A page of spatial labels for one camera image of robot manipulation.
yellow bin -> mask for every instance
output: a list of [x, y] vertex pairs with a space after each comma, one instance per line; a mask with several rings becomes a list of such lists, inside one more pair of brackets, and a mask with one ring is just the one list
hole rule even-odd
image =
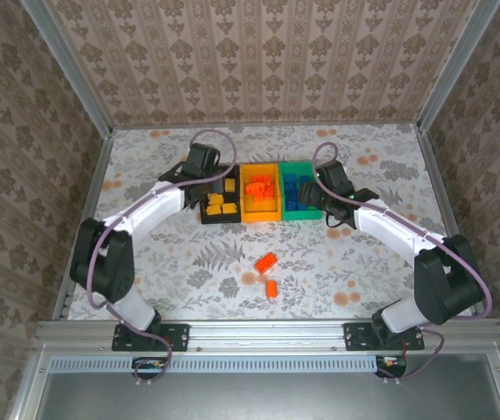
[[[246, 195], [246, 185], [251, 183], [252, 177], [259, 175], [271, 176], [273, 184], [273, 198], [254, 201], [253, 196]], [[241, 164], [240, 165], [240, 206], [242, 221], [280, 221], [282, 199], [278, 180], [278, 164]]]

floral table mat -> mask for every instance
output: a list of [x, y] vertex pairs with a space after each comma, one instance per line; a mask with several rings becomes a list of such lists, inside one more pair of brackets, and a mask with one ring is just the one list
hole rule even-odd
[[[310, 160], [325, 141], [357, 189], [368, 187], [422, 227], [444, 233], [439, 208], [412, 125], [283, 126], [222, 129], [235, 140], [238, 162]], [[185, 158], [197, 129], [123, 130], [114, 146], [96, 210], [108, 217], [148, 191]], [[226, 141], [205, 135], [228, 163]], [[330, 151], [320, 154], [322, 162]], [[255, 262], [273, 252], [266, 276]], [[165, 221], [135, 250], [136, 287], [164, 319], [332, 319], [370, 317], [412, 293], [412, 267], [381, 242], [324, 220], [201, 225], [199, 209]], [[265, 297], [264, 282], [278, 282]], [[111, 319], [88, 306], [76, 287], [69, 319]]]

wall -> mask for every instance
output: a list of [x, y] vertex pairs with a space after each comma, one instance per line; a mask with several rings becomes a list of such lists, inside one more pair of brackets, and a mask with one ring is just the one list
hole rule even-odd
[[500, 8], [429, 130], [460, 230], [500, 317]]
[[100, 145], [32, 20], [0, 0], [0, 418], [51, 317]]
[[47, 0], [119, 128], [413, 121], [475, 0]]

yellow block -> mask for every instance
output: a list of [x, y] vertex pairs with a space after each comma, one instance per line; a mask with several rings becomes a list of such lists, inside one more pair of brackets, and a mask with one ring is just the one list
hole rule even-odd
[[236, 190], [236, 180], [232, 178], [224, 179], [224, 191], [233, 193]]
[[207, 207], [207, 215], [208, 216], [215, 216], [215, 215], [221, 214], [221, 213], [222, 213], [221, 206], [218, 204]]
[[208, 195], [208, 204], [210, 206], [214, 206], [215, 204], [220, 205], [224, 202], [224, 197], [222, 194], [209, 194]]
[[236, 203], [226, 203], [222, 205], [222, 214], [236, 214]]

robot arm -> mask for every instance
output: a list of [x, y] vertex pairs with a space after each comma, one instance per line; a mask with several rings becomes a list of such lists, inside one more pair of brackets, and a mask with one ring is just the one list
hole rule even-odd
[[71, 264], [70, 277], [86, 289], [88, 266], [95, 244], [102, 232], [114, 221], [113, 228], [96, 257], [93, 292], [102, 295], [111, 312], [141, 331], [158, 335], [161, 317], [134, 287], [134, 251], [140, 242], [167, 217], [195, 204], [215, 185], [198, 184], [179, 188], [170, 185], [193, 179], [205, 179], [214, 174], [220, 153], [194, 143], [186, 162], [180, 162], [158, 179], [143, 197], [123, 211], [105, 220], [86, 219], [79, 227]]
[[[340, 162], [331, 161], [316, 169], [322, 183], [335, 194], [390, 211], [372, 191], [355, 191]], [[405, 220], [403, 216], [393, 212], [393, 217], [389, 217], [386, 212], [380, 213], [366, 206], [341, 202], [325, 194], [316, 183], [303, 185], [299, 200], [326, 211], [328, 216], [332, 215], [352, 228], [376, 237], [414, 267], [413, 296], [398, 300], [372, 316], [372, 331], [382, 346], [394, 339], [399, 340], [398, 335], [410, 328], [427, 322], [440, 325], [482, 300], [482, 290], [476, 280], [425, 237], [413, 233], [410, 228], [395, 220], [395, 217]], [[475, 257], [466, 238], [461, 235], [446, 238], [422, 227], [418, 228], [446, 245], [476, 269]]]

